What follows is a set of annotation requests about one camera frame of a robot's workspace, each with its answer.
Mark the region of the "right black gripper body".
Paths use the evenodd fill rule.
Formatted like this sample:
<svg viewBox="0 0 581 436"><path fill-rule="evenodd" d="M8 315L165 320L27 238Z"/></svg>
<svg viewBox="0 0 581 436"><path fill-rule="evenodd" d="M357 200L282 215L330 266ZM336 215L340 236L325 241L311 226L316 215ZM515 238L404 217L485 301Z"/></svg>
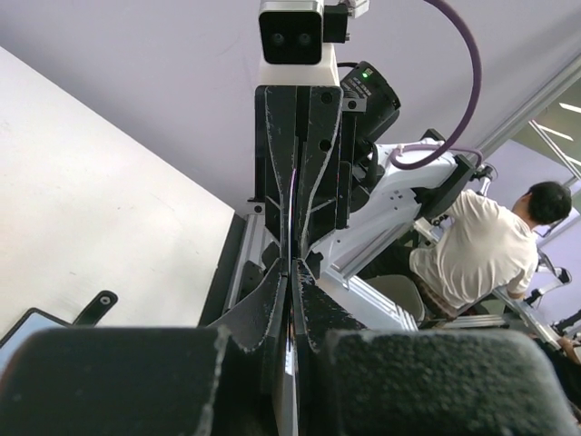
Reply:
<svg viewBox="0 0 581 436"><path fill-rule="evenodd" d="M335 228L349 227L352 213L370 198L384 171L376 142L399 118L400 100L377 68L368 62L340 63L350 71L343 92Z"/></svg>

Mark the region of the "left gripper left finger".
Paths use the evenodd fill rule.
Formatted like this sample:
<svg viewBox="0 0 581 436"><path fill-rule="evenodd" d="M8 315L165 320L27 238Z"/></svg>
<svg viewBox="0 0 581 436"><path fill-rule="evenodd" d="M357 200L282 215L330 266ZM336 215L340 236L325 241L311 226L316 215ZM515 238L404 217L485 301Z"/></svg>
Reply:
<svg viewBox="0 0 581 436"><path fill-rule="evenodd" d="M43 329L1 379L4 435L274 435L288 264L201 328Z"/></svg>

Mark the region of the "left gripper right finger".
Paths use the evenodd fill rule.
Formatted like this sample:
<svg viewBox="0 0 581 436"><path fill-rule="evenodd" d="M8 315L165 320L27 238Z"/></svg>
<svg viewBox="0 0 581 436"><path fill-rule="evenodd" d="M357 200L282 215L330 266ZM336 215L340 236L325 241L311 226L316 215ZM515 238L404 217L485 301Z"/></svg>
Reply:
<svg viewBox="0 0 581 436"><path fill-rule="evenodd" d="M577 435L553 366L511 331L369 330L292 265L302 435Z"/></svg>

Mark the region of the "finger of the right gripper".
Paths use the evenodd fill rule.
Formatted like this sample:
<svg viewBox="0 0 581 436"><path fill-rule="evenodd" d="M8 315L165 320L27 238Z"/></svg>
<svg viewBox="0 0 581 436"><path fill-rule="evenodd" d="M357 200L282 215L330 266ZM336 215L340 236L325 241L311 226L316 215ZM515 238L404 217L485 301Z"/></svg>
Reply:
<svg viewBox="0 0 581 436"><path fill-rule="evenodd" d="M307 254L335 230L338 158L333 152L340 125L342 90L312 86L306 115L296 198L295 236L298 252Z"/></svg>
<svg viewBox="0 0 581 436"><path fill-rule="evenodd" d="M283 259L291 257L296 103L292 85L261 85L255 91L255 193L264 201L265 225Z"/></svg>

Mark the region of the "black VIP card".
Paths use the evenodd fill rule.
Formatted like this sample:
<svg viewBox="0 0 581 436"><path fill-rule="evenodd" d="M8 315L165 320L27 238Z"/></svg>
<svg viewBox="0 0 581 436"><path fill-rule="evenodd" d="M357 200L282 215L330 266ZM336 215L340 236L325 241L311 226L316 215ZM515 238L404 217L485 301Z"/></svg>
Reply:
<svg viewBox="0 0 581 436"><path fill-rule="evenodd" d="M298 406L296 396L296 369L295 369L295 335L293 320L293 302L292 302L292 263L293 263L293 207L295 204L297 181L297 169L291 171L289 201L288 201L288 220L287 220L287 260L288 260L288 280L287 280L287 297L289 300L287 316L287 339L285 345L285 381L288 383L287 392L283 395L290 403L290 432L289 435L299 434L298 424Z"/></svg>

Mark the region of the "black card holder wallet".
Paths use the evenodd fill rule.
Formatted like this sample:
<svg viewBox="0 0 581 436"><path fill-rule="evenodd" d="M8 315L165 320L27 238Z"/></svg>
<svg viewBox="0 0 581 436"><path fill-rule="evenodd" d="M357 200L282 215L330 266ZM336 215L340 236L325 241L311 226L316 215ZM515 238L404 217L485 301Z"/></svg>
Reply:
<svg viewBox="0 0 581 436"><path fill-rule="evenodd" d="M38 308L30 308L1 338L1 354L13 352L29 336L44 329L71 326L95 326L119 300L115 292L103 290L80 311L72 322L64 321Z"/></svg>

